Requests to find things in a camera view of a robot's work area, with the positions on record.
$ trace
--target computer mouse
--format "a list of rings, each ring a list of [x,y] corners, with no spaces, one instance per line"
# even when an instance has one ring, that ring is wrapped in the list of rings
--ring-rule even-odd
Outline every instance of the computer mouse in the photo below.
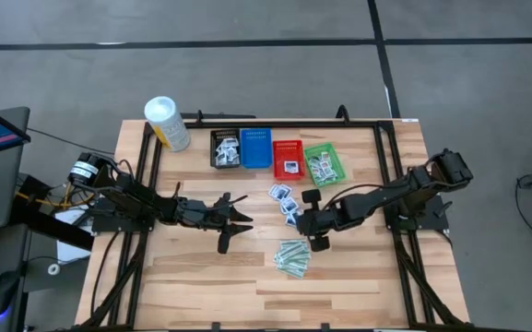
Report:
[[[0,275],[0,314],[9,307],[18,290],[20,270],[7,271]]]

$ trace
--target green basket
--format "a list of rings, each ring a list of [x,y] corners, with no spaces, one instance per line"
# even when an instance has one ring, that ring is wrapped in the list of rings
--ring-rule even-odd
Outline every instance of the green basket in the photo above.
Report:
[[[329,154],[329,159],[331,160],[331,168],[337,174],[337,177],[335,180],[317,182],[314,179],[313,170],[311,169],[310,159],[311,157],[321,158],[321,152],[327,152]],[[313,182],[316,186],[322,187],[328,184],[335,184],[335,183],[338,183],[346,179],[346,173],[343,171],[343,167],[341,166],[341,162],[339,161],[339,158],[337,157],[336,150],[333,148],[333,145],[331,143],[324,143],[318,146],[306,148],[304,150],[304,156],[306,157],[305,159],[306,159],[306,163],[308,166],[307,168],[309,169],[311,178],[313,179]]]

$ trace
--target blue basket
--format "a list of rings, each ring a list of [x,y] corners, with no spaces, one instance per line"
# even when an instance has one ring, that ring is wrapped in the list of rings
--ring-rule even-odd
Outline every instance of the blue basket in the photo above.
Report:
[[[268,168],[272,164],[272,131],[241,130],[241,164],[245,168]]]

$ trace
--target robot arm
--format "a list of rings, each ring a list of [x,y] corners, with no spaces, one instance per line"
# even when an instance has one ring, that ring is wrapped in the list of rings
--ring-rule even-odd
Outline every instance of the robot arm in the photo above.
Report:
[[[460,154],[445,149],[425,164],[410,168],[400,179],[378,186],[368,194],[332,199],[322,210],[317,205],[321,199],[318,190],[303,192],[302,200],[313,204],[313,208],[305,210],[299,217],[297,229],[309,238],[313,251],[322,251],[330,246],[325,235],[331,230],[344,231],[360,226],[377,208],[396,201],[401,215],[416,217],[423,213],[425,203],[436,194],[462,189],[472,178]]]
[[[172,197],[162,197],[136,181],[131,172],[121,171],[114,160],[96,153],[81,153],[68,180],[76,188],[110,200],[113,205],[111,213],[116,217],[133,221],[157,219],[166,225],[219,231],[218,250],[221,254],[227,253],[231,236],[253,228],[229,223],[229,220],[253,221],[233,207],[246,196],[231,201],[231,194],[225,193],[213,207],[207,207],[199,200],[178,196],[177,190]]]

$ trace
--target white container lid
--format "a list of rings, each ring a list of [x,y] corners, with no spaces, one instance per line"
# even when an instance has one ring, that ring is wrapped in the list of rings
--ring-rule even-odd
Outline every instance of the white container lid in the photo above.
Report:
[[[175,113],[175,101],[169,97],[155,97],[145,105],[145,117],[150,122],[163,122]]]

